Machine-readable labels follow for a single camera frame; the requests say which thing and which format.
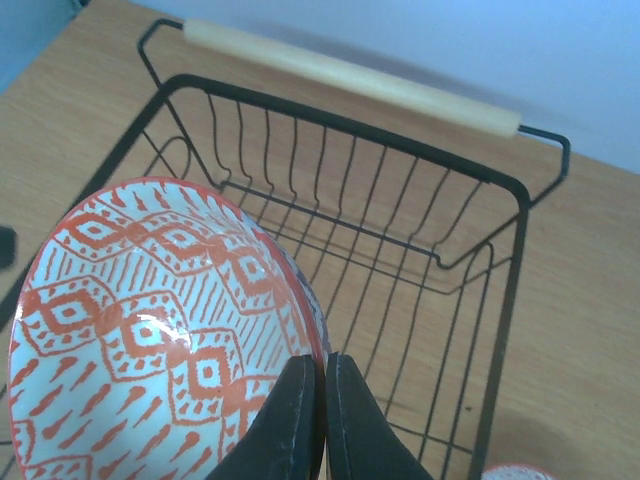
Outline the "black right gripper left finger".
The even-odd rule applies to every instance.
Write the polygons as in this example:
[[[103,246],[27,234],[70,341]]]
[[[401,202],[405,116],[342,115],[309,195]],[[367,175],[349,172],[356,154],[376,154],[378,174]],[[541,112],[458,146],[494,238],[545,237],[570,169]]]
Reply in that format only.
[[[243,438],[209,479],[317,477],[316,363],[290,358]]]

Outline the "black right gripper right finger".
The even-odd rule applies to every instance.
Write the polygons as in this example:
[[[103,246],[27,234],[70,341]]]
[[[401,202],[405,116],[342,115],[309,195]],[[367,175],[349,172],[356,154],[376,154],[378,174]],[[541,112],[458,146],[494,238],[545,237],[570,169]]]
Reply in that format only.
[[[392,431],[351,356],[329,355],[326,403],[329,479],[431,478]]]

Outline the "red patterned bowl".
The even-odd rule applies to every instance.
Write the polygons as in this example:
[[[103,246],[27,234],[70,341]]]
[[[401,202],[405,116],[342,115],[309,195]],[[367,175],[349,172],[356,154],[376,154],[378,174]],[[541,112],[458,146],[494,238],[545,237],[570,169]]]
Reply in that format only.
[[[201,479],[327,323],[291,255],[220,193],[146,177],[74,207],[20,292],[9,353],[26,479]]]

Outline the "black wire dish rack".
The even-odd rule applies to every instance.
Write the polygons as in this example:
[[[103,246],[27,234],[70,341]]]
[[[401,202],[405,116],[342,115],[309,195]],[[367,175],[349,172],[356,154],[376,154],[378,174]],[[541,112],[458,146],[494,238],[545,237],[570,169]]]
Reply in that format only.
[[[329,355],[353,358],[431,477],[480,478],[528,216],[540,196],[497,169],[307,105],[188,73],[155,86],[69,210],[46,222],[44,242],[83,200],[132,179],[168,177],[220,193],[294,259],[324,314]],[[1,303],[10,336],[5,479],[26,479],[10,425],[9,353],[38,252]],[[328,357],[311,357],[317,386]]]

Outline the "white ceramic bowl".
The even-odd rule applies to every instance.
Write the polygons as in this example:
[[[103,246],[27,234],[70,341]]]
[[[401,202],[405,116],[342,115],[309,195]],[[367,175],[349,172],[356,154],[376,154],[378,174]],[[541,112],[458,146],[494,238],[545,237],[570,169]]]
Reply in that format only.
[[[555,477],[540,468],[523,464],[495,465],[486,469],[482,480],[555,480]]]

